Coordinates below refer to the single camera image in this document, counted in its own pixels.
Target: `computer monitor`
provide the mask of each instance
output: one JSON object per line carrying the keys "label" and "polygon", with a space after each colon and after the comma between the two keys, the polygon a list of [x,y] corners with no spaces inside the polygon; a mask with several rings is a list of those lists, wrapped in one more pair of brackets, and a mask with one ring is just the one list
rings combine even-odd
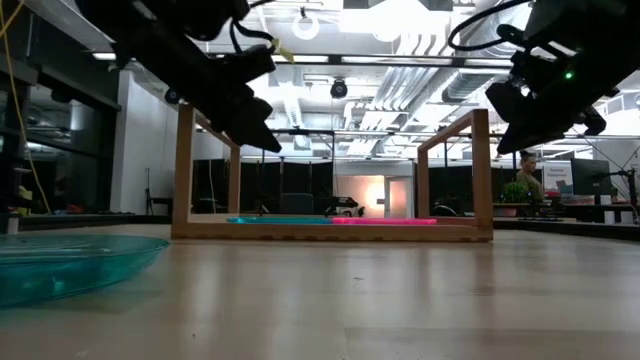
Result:
{"label": "computer monitor", "polygon": [[611,195],[609,162],[571,159],[574,195]]}

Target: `black partition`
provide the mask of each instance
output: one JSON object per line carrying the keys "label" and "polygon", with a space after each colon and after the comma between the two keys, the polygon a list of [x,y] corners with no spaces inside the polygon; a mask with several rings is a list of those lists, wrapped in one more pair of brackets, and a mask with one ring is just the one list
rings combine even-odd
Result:
{"label": "black partition", "polygon": [[290,193],[311,193],[311,176],[310,170],[313,172],[311,164],[288,163],[284,164],[284,172],[282,178],[282,192]]}
{"label": "black partition", "polygon": [[[259,161],[243,162],[240,181],[240,210],[242,212],[257,212],[262,203],[270,213],[277,214],[280,208],[280,196],[283,193],[312,194],[315,204],[315,199],[332,196],[333,169],[331,162],[305,164],[290,163],[286,159],[282,164],[280,162],[265,164]],[[315,210],[318,214],[321,213],[320,207]]]}
{"label": "black partition", "polygon": [[[491,169],[491,191],[494,202],[499,202],[504,186],[515,181],[519,170],[511,168]],[[418,199],[418,165],[414,164],[414,198]],[[533,176],[542,182],[542,170]],[[446,204],[458,213],[473,212],[473,168],[471,166],[450,166],[429,168],[429,208],[436,202]]]}
{"label": "black partition", "polygon": [[229,205],[229,162],[224,159],[195,160],[191,203],[196,213],[213,212],[212,199],[218,205],[217,211]]}

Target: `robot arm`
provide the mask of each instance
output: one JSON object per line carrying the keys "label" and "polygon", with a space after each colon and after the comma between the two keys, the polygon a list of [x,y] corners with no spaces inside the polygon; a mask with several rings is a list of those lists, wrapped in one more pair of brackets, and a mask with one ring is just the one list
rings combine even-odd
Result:
{"label": "robot arm", "polygon": [[238,145],[279,152],[281,147],[264,120],[273,109],[254,97],[247,82],[275,70],[274,47],[256,45],[238,54],[212,59],[190,38],[215,39],[227,20],[249,36],[238,21],[251,6],[246,0],[76,0],[87,20],[113,42],[119,68],[133,58],[169,85],[174,100],[191,103]]}
{"label": "robot arm", "polygon": [[[500,117],[509,123],[498,152],[506,154],[564,138],[574,124],[585,135],[597,135],[606,121],[592,105],[640,66],[640,43],[625,34],[640,30],[640,4],[634,0],[537,0],[524,31],[509,25],[497,29],[499,39],[460,46],[453,39],[464,27],[492,13],[524,4],[511,0],[480,13],[452,31],[449,44],[474,51],[511,42],[522,48],[511,59],[509,79],[486,91]],[[555,58],[532,55],[542,48]]]}

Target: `fluorescent light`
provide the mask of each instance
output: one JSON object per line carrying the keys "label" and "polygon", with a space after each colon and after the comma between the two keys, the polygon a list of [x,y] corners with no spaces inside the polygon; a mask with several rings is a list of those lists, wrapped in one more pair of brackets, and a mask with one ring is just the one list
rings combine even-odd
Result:
{"label": "fluorescent light", "polygon": [[[271,55],[271,58],[275,63],[288,64],[289,60],[285,59],[282,55]],[[329,62],[328,56],[323,55],[294,55],[293,60],[296,63],[318,63],[324,64]]]}
{"label": "fluorescent light", "polygon": [[396,136],[418,136],[418,137],[427,137],[428,136],[428,137],[431,137],[433,135],[435,135],[435,133],[433,133],[433,132],[430,132],[430,133],[427,133],[427,132],[424,132],[424,133],[397,132],[396,133]]}
{"label": "fluorescent light", "polygon": [[314,82],[323,82],[325,84],[328,84],[330,79],[331,77],[329,75],[304,74],[304,81],[307,81],[307,82],[314,81]]}
{"label": "fluorescent light", "polygon": [[[241,157],[243,159],[262,160],[262,156],[260,156],[260,155],[243,155]],[[280,157],[278,157],[278,156],[265,156],[264,159],[265,160],[274,160],[274,159],[280,159]]]}
{"label": "fluorescent light", "polygon": [[460,74],[509,75],[509,69],[460,69]]}
{"label": "fluorescent light", "polygon": [[449,58],[416,57],[416,56],[343,56],[345,64],[383,64],[383,65],[414,65],[414,66],[451,66]]}
{"label": "fluorescent light", "polygon": [[116,54],[115,53],[93,53],[92,54],[94,58],[96,58],[96,60],[115,60],[116,59]]}
{"label": "fluorescent light", "polygon": [[466,59],[464,64],[477,67],[507,67],[509,69],[513,66],[510,59]]}
{"label": "fluorescent light", "polygon": [[393,131],[336,131],[336,135],[372,135],[372,136],[387,136],[394,135]]}

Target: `yellow cable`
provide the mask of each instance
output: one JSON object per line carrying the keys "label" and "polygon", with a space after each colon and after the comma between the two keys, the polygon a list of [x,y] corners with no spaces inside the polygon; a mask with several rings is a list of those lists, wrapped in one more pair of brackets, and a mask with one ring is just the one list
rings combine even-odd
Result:
{"label": "yellow cable", "polygon": [[0,37],[2,37],[2,35],[4,35],[5,32],[7,32],[7,29],[9,29],[9,26],[11,26],[11,23],[13,23],[13,20],[15,20],[16,17],[18,16],[20,9],[22,9],[22,7],[24,6],[24,1],[25,0],[20,1],[20,4],[18,4],[18,7],[16,7],[16,9],[13,11],[13,14],[9,16],[9,19],[7,20],[6,25],[4,23],[4,16],[2,17],[2,29],[0,29]]}
{"label": "yellow cable", "polygon": [[20,121],[20,133],[22,134],[22,140],[25,145],[25,152],[27,153],[27,158],[29,159],[29,165],[31,166],[31,172],[33,173],[33,178],[36,180],[36,185],[38,186],[38,190],[40,190],[40,195],[42,196],[42,201],[44,201],[44,206],[47,208],[47,213],[51,213],[51,209],[49,208],[49,203],[47,202],[47,197],[44,194],[44,190],[42,190],[42,186],[40,185],[40,179],[38,179],[38,173],[36,172],[36,167],[33,165],[33,157],[31,156],[31,150],[29,149],[29,145],[27,142],[27,131],[24,127],[24,119],[22,118],[22,109],[20,108],[20,100],[18,100],[18,92],[16,91],[16,81],[13,78],[13,66],[11,65],[11,53],[9,50],[9,34],[6,34],[7,29],[13,22],[13,19],[16,18],[22,6],[24,6],[24,1],[21,0],[16,10],[11,14],[9,20],[4,21],[4,11],[3,11],[3,3],[0,0],[0,24],[2,24],[2,29],[0,29],[0,37],[4,35],[4,48],[7,53],[7,67],[9,68],[9,80],[11,81],[11,90],[13,91],[13,101],[16,106],[16,113],[18,114],[18,120]]}

